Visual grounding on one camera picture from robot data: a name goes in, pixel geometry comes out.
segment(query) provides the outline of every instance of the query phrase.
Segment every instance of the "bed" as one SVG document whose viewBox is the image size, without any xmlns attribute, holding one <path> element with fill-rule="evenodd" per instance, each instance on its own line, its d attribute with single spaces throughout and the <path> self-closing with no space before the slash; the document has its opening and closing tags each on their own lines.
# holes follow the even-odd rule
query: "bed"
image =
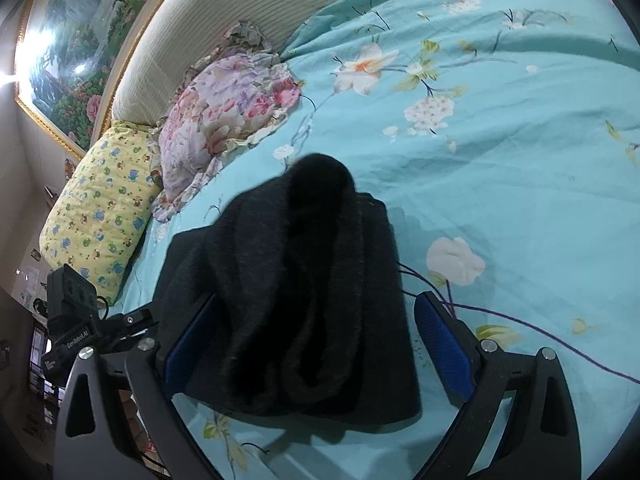
<svg viewBox="0 0 640 480">
<path fill-rule="evenodd" d="M 149 223 L 113 310 L 151 300 L 173 235 L 326 153 L 386 203 L 408 310 L 435 290 L 479 338 L 556 350 L 588 478 L 640 403 L 640 48 L 612 0 L 165 0 L 113 118 L 153 124 L 238 19 L 270 38 L 305 98 L 174 218 Z M 422 398 L 411 423 L 228 416 L 181 394 L 174 405 L 226 480 L 410 480 L 456 415 L 410 329 Z"/>
</svg>

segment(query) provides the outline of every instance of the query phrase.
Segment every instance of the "black towel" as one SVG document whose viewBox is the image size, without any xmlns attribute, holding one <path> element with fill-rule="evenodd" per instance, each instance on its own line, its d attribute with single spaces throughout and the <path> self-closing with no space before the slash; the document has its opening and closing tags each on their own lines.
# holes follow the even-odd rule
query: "black towel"
<svg viewBox="0 0 640 480">
<path fill-rule="evenodd" d="M 158 337 L 204 293 L 222 299 L 185 393 L 217 409 L 353 424 L 418 413 L 396 247 L 382 202 L 310 155 L 179 234 L 154 294 Z"/>
</svg>

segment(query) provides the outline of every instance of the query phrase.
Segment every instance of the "cartoon print pillowcase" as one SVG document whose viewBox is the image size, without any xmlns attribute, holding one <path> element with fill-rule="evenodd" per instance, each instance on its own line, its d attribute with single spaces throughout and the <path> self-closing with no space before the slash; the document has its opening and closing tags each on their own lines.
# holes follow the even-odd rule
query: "cartoon print pillowcase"
<svg viewBox="0 0 640 480">
<path fill-rule="evenodd" d="M 109 304 L 160 193 L 150 174 L 148 131 L 115 121 L 78 165 L 40 235 L 51 267 L 69 264 Z"/>
</svg>

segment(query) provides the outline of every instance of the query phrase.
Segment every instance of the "waterfall painting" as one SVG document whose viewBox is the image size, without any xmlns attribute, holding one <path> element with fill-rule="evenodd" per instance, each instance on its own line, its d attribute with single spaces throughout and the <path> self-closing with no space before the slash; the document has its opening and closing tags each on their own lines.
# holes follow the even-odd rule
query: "waterfall painting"
<svg viewBox="0 0 640 480">
<path fill-rule="evenodd" d="M 148 0 L 31 0 L 16 48 L 18 104 L 76 158 Z"/>
</svg>

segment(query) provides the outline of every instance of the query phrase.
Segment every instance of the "floral pillow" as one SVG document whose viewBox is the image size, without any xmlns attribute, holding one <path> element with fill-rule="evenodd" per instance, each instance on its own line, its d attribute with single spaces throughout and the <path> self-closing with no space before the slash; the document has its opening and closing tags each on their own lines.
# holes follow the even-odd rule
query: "floral pillow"
<svg viewBox="0 0 640 480">
<path fill-rule="evenodd" d="M 239 22 L 187 72 L 176 95 L 159 122 L 164 190 L 152 211 L 161 222 L 225 164 L 282 124 L 298 102 L 300 86 L 257 28 Z"/>
</svg>

